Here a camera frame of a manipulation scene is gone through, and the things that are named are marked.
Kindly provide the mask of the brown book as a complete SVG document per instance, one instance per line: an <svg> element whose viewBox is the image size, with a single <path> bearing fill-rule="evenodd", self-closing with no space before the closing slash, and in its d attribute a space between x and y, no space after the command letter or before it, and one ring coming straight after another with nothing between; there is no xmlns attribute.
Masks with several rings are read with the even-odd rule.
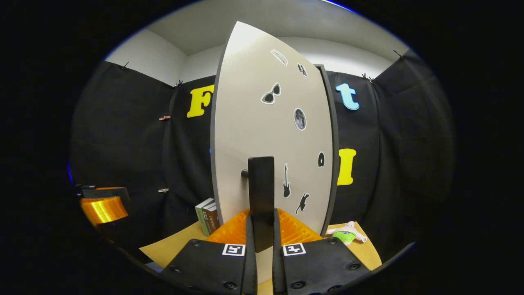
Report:
<svg viewBox="0 0 524 295"><path fill-rule="evenodd" d="M215 202L210 203L206 205L203 209L203 216L204 220L206 222L208 234L207 236L211 235L212 233L219 228L220 222L219 222L219 216L217 211L217 204Z"/></svg>

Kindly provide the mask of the grey cabinet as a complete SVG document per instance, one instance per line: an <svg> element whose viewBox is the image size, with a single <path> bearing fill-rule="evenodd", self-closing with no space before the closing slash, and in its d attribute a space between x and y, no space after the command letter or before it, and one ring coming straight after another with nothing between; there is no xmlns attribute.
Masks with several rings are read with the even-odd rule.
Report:
<svg viewBox="0 0 524 295"><path fill-rule="evenodd" d="M329 203L326 209L325 221L322 226L320 235L326 237L328 226L330 225L336 194L337 194L337 181L339 175L339 133L338 133L338 121L337 121L337 112L335 107L335 101L332 93L332 88L330 85L329 76L326 72L324 65L314 64L314 67L320 72L324 89L326 93L327 104L329 106L329 116L330 116L330 125L331 125L331 134L332 134L332 180L330 186L330 195Z"/></svg>

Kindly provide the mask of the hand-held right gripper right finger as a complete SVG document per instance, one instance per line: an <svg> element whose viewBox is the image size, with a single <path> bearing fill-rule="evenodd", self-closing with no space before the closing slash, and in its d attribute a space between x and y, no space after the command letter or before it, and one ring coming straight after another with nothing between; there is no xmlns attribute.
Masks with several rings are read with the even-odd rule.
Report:
<svg viewBox="0 0 524 295"><path fill-rule="evenodd" d="M275 295L324 295L371 272L341 239L320 237L287 212L274 210Z"/></svg>

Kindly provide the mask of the black door handle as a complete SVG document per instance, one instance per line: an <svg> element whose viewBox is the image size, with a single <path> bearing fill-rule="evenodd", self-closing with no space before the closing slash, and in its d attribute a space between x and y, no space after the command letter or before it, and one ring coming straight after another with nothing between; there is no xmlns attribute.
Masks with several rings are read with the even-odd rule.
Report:
<svg viewBox="0 0 524 295"><path fill-rule="evenodd" d="M248 180L249 209L253 226L255 252L273 247L275 209L274 157L251 157L241 171Z"/></svg>

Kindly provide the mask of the green book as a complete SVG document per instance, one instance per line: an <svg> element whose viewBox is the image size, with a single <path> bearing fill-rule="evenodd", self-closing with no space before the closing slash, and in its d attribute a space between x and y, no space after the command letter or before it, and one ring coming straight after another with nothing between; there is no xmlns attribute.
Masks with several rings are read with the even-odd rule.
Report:
<svg viewBox="0 0 524 295"><path fill-rule="evenodd" d="M200 222L201 229L203 231L203 234L205 237L208 237L210 235L208 231L208 226L206 222L206 218L204 217L203 208L209 204L212 204L215 200L213 198L208 198L204 201L202 201L200 204L195 206L195 212L197 214L198 220Z"/></svg>

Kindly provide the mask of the black backdrop cloth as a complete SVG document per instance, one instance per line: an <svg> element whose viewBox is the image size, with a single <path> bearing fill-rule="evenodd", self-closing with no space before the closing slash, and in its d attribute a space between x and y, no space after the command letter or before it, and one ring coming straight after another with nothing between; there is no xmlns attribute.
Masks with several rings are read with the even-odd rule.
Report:
<svg viewBox="0 0 524 295"><path fill-rule="evenodd" d="M377 78L327 71L342 163L330 224L358 222L382 260L418 240L449 195L456 132L442 86L412 51ZM70 173L77 185L126 187L129 216L99 226L141 263L141 247L196 222L212 196L210 127L215 76L178 89L103 62L72 119ZM159 121L162 116L170 120ZM168 188L169 192L159 193Z"/></svg>

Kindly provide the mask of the beige cabinet door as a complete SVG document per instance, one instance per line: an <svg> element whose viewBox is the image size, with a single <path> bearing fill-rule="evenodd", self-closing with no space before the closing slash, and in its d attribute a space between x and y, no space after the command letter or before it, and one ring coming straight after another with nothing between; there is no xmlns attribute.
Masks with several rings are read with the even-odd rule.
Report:
<svg viewBox="0 0 524 295"><path fill-rule="evenodd" d="M211 115L212 183L221 223L249 208L241 171L274 157L275 207L321 233L332 180L329 106L320 72L296 49L236 22L221 56Z"/></svg>

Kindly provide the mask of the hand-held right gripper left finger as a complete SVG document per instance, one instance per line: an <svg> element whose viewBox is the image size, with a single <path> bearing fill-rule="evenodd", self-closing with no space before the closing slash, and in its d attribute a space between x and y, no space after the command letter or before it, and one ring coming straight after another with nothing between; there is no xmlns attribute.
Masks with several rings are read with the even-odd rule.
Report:
<svg viewBox="0 0 524 295"><path fill-rule="evenodd" d="M257 295L255 239L249 209L205 240L191 239L161 272L183 295Z"/></svg>

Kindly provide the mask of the pink and green plush toy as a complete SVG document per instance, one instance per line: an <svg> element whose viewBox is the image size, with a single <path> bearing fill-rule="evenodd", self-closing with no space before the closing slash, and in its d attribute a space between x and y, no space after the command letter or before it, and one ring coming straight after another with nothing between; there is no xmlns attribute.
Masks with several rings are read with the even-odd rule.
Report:
<svg viewBox="0 0 524 295"><path fill-rule="evenodd" d="M338 238L346 246L349 246L354 240L362 243L368 241L368 237L357 230L354 221L350 221L342 227L328 229L326 230L326 235Z"/></svg>

